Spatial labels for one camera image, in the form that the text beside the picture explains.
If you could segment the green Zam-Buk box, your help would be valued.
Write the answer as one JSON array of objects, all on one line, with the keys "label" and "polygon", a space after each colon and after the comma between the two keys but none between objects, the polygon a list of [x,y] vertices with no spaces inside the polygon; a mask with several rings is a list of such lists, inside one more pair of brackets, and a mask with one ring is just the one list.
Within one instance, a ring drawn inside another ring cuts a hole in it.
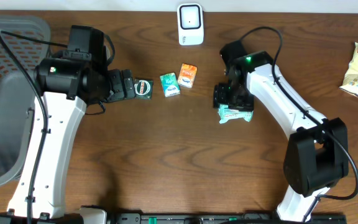
[{"label": "green Zam-Buk box", "polygon": [[135,79],[135,97],[143,100],[152,98],[154,81],[149,79]]}]

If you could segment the teal wrapper pack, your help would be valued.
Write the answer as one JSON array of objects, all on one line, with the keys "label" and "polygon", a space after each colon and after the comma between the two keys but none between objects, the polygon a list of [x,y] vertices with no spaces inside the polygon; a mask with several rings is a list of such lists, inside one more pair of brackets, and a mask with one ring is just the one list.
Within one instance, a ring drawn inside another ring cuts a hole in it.
[{"label": "teal wrapper pack", "polygon": [[220,105],[218,108],[218,115],[220,117],[220,124],[224,124],[232,119],[243,119],[249,122],[253,117],[253,111],[239,111],[229,109],[228,105]]}]

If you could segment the teal tissue pack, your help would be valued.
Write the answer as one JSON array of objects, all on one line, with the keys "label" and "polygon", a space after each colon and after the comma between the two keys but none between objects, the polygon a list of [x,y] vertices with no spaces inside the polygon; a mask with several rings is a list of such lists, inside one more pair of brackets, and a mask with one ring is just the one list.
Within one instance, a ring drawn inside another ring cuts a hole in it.
[{"label": "teal tissue pack", "polygon": [[180,87],[177,82],[175,73],[167,73],[160,76],[163,93],[165,97],[175,96],[180,94]]}]

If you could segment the orange tissue pack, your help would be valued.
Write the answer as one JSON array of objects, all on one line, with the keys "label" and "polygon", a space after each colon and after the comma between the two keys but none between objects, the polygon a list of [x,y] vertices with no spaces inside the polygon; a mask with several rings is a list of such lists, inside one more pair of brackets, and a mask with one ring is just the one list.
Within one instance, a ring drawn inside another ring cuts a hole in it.
[{"label": "orange tissue pack", "polygon": [[194,65],[183,63],[178,76],[178,84],[186,88],[192,88],[198,68]]}]

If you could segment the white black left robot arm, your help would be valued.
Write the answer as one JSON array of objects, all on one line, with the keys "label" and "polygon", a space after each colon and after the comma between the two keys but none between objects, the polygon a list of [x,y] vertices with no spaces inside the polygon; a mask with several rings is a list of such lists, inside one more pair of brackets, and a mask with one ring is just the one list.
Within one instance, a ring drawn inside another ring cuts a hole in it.
[{"label": "white black left robot arm", "polygon": [[109,36],[72,26],[69,41],[25,77],[35,94],[34,122],[21,178],[0,223],[110,223],[102,208],[67,213],[65,186],[73,142],[89,105],[135,97],[130,70],[110,70]]}]

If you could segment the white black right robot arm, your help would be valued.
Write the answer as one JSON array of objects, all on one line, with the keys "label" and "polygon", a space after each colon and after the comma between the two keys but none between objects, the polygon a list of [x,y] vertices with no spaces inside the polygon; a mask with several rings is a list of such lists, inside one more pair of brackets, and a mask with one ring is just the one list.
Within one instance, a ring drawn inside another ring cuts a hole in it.
[{"label": "white black right robot arm", "polygon": [[213,106],[227,112],[252,114],[258,99],[275,118],[288,146],[283,171],[288,188],[276,209],[278,219],[315,222],[319,196],[349,173],[347,128],[312,108],[283,78],[265,51],[249,54],[240,41],[220,50],[226,83],[214,87]]}]

